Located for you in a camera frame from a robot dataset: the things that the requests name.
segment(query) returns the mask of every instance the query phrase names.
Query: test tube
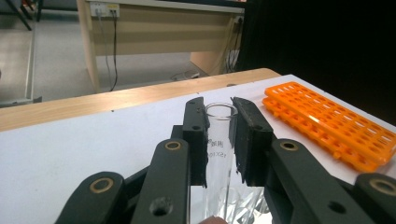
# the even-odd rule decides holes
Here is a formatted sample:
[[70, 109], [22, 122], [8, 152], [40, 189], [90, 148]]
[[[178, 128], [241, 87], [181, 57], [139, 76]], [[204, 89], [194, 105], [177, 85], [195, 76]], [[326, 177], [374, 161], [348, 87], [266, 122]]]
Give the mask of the test tube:
[[237, 195], [230, 192], [230, 176], [238, 110], [224, 103], [210, 104], [205, 109], [210, 124], [207, 130], [205, 217], [221, 217], [227, 221], [233, 210], [229, 205], [237, 201]]

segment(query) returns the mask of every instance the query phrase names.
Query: floor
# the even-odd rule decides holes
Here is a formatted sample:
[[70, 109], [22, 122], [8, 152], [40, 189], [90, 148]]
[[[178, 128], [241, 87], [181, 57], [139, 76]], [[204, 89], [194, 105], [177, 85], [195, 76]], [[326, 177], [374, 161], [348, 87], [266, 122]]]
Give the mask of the floor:
[[[39, 97], [44, 102], [94, 94], [78, 13], [43, 10], [40, 22], [29, 24], [31, 32], [17, 17], [0, 16], [0, 106]], [[115, 82], [113, 57], [107, 61], [110, 72], [106, 58], [97, 57], [102, 91], [109, 91]], [[189, 52], [117, 56], [117, 70], [114, 91], [207, 76], [190, 62]]]

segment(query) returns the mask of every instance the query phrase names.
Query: wooden table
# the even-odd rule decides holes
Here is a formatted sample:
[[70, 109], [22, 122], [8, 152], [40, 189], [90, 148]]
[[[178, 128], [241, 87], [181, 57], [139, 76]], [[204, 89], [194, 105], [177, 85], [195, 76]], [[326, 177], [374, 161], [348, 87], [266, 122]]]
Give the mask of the wooden table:
[[[90, 2], [93, 0], [77, 2], [85, 61], [94, 89], [100, 92], [96, 57], [106, 52], [112, 54], [114, 21], [109, 17], [99, 21], [95, 14], [92, 15]], [[191, 61], [209, 75], [221, 74], [224, 52], [234, 48], [238, 34], [234, 31], [234, 20], [244, 11], [239, 7], [153, 0], [99, 2], [120, 6], [118, 55], [194, 52]]]
[[199, 91], [223, 88], [230, 84], [244, 84], [279, 76], [280, 74], [263, 68], [40, 104], [2, 108], [0, 109], [0, 132], [58, 119], [149, 104]]

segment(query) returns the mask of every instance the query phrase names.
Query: power outlet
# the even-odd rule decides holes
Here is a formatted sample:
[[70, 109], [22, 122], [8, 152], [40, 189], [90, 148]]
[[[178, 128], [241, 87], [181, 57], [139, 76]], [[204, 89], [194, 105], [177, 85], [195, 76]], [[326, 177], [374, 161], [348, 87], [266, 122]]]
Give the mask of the power outlet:
[[114, 4], [114, 3], [108, 3], [106, 5], [107, 13], [109, 17], [113, 17], [115, 15], [116, 17], [120, 16], [120, 5], [119, 4]]
[[90, 2], [90, 7], [91, 7], [91, 16], [97, 17], [98, 15], [100, 15], [101, 17], [106, 17], [107, 14], [106, 3]]
[[120, 16], [120, 5], [114, 3], [90, 2], [91, 16], [116, 17]]

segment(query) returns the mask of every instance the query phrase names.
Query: screw hole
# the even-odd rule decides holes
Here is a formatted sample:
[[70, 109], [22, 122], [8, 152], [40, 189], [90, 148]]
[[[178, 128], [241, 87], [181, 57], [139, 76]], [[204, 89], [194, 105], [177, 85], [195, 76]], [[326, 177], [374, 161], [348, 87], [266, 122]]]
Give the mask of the screw hole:
[[93, 193], [103, 193], [113, 187], [114, 181], [108, 177], [99, 178], [90, 184], [90, 190]]
[[345, 214], [347, 212], [345, 207], [337, 202], [330, 202], [328, 206], [330, 209], [332, 209], [332, 211], [339, 213], [339, 214]]
[[396, 196], [396, 185], [393, 183], [390, 183], [386, 180], [383, 179], [371, 179], [370, 180], [370, 185], [371, 187], [373, 187], [374, 189], [391, 195], [391, 196]]
[[161, 197], [152, 201], [149, 211], [155, 217], [163, 217], [170, 214], [173, 210], [172, 200], [170, 198]]
[[283, 142], [280, 144], [280, 146], [288, 151], [296, 151], [298, 149], [298, 147], [291, 142]]
[[181, 149], [181, 144], [179, 142], [168, 142], [165, 144], [165, 148], [169, 150]]

